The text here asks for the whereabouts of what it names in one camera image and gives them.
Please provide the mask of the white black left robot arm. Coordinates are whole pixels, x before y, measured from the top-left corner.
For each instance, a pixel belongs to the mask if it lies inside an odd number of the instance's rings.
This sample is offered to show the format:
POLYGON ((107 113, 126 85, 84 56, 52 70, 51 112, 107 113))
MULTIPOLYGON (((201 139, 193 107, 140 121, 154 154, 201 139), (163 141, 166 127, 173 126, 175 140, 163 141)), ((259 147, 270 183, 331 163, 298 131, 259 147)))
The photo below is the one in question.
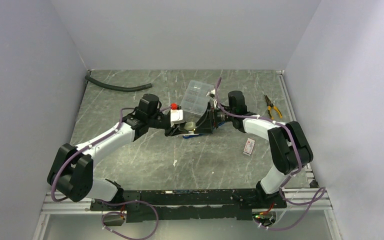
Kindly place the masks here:
POLYGON ((163 108, 154 94, 144 94, 138 106, 128 110, 114 126, 93 139, 78 145, 66 143, 58 149, 47 177, 54 202, 89 198, 103 202, 110 210, 119 209, 124 201, 123 188, 115 181, 94 178, 96 165, 150 128, 171 131, 185 121, 179 105, 163 108))

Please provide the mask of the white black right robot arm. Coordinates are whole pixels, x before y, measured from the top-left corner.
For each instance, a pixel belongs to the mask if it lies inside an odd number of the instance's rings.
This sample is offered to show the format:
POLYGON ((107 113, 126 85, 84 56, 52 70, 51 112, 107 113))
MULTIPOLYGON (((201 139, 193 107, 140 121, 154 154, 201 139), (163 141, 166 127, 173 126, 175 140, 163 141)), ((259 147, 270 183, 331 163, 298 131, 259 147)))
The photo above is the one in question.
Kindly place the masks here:
POLYGON ((248 111, 243 93, 228 93, 228 105, 219 103, 218 92, 207 93, 213 101, 194 128, 195 134, 203 134, 208 125, 211 133, 220 122, 231 122, 242 133, 252 134, 268 141, 272 166, 256 184, 255 202, 262 208, 281 196, 282 188, 289 180, 314 159, 313 151, 297 121, 278 122, 271 116, 264 117, 248 111))

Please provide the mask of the small beige white stapler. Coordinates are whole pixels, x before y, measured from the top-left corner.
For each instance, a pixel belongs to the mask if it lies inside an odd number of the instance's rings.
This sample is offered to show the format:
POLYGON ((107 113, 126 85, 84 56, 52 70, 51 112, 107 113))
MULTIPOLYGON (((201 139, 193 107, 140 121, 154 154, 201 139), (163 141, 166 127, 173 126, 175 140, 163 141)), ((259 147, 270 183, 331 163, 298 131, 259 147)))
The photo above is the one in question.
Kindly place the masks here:
POLYGON ((194 121, 188 121, 181 123, 179 130, 181 131, 182 136, 191 136, 195 135, 196 123, 194 121))

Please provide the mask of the red white staples box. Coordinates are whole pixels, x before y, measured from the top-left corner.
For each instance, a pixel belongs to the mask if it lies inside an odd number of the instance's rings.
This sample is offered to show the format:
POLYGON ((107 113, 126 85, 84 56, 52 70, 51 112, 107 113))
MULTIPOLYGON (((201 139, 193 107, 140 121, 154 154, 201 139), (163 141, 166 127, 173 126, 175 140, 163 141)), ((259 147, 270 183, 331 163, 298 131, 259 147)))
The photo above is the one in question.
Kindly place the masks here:
POLYGON ((248 138, 246 140, 244 149, 242 151, 243 154, 250 156, 253 153, 256 141, 254 139, 248 138))

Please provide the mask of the blue black stapler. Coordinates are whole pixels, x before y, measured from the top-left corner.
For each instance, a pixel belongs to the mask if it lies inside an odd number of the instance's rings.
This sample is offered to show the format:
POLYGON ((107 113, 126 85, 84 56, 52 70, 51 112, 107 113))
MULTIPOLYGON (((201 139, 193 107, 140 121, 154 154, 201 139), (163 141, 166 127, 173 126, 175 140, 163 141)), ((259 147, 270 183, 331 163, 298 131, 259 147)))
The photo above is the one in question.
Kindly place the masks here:
MULTIPOLYGON (((217 124, 217 127, 213 127, 212 129, 215 130, 217 128, 220 128, 222 125, 224 125, 226 122, 223 121, 223 122, 220 122, 217 124)), ((183 139, 191 139, 191 138, 195 138, 195 137, 201 137, 201 136, 204 136, 204 135, 210 135, 210 133, 208 132, 200 132, 200 133, 188 133, 186 135, 183 135, 182 138, 183 139)))

